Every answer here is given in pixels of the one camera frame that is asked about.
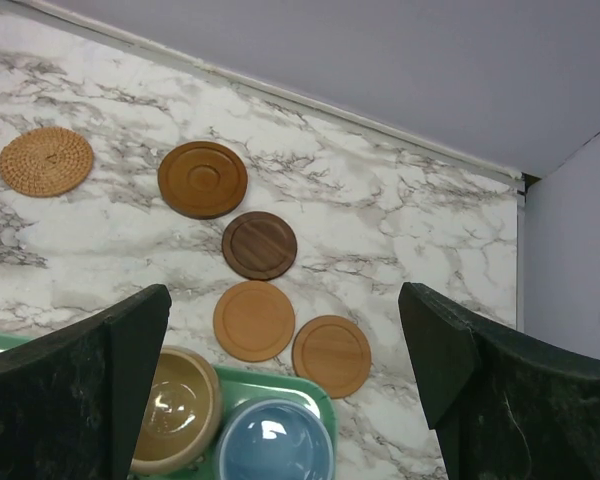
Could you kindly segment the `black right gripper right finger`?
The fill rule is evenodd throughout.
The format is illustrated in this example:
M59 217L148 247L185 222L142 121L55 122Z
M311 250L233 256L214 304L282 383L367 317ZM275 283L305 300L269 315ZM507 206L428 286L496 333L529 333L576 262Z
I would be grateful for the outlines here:
M600 360L403 284L402 329L451 479L600 479Z

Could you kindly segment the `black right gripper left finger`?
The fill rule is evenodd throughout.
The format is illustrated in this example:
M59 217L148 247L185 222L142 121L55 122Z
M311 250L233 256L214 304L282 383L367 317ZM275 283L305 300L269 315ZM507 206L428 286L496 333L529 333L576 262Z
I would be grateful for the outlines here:
M168 325L151 285L0 353L0 479L124 479Z

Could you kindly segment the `dark walnut wooden coaster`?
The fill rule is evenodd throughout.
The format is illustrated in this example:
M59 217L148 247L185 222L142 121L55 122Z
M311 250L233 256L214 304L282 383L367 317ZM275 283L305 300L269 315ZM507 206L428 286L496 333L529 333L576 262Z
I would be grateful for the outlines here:
M294 263L297 239L282 218L264 211L236 217L224 230L222 253L227 264L249 280L269 281Z

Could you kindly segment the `brown ringed wooden coaster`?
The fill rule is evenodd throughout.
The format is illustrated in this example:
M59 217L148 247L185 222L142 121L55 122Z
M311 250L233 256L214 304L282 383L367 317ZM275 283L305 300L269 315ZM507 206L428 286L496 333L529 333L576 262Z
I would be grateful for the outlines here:
M157 178L165 203L194 219L213 219L233 211L248 186L247 170L239 156L209 141L185 143L170 151Z

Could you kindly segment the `light wooden coaster near tray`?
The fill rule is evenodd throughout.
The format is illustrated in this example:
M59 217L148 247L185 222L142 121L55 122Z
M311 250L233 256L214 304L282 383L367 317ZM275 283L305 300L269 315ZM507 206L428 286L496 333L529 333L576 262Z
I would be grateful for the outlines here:
M295 374L319 385L331 398L354 394L367 380L371 348L363 331L336 315L310 320L296 335L292 347Z

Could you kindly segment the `tan ceramic mug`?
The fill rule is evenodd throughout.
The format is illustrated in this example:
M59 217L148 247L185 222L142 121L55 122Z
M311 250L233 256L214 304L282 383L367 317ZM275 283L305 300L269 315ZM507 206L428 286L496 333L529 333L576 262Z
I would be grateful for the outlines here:
M192 350L164 347L131 463L139 475L170 474L192 464L221 424L223 394L212 365Z

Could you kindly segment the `green floral tray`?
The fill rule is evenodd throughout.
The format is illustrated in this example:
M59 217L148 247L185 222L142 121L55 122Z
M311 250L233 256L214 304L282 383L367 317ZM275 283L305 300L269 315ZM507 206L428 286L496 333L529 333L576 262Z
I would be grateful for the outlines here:
M0 333L0 352L30 341L30 338ZM223 393L221 427L204 454L189 465L170 474L140 475L129 472L127 479L216 479L214 450L224 423L232 411L255 398L283 398L302 405L324 424L330 435L334 453L338 439L338 418L328 394L312 381L279 374L213 365Z

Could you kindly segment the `blue ceramic mug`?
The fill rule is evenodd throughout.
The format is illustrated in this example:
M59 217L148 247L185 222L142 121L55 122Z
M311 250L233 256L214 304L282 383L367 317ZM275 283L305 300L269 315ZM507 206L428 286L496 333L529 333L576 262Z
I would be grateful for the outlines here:
M214 452L217 479L332 479L335 453L322 421L282 398L248 400L225 422Z

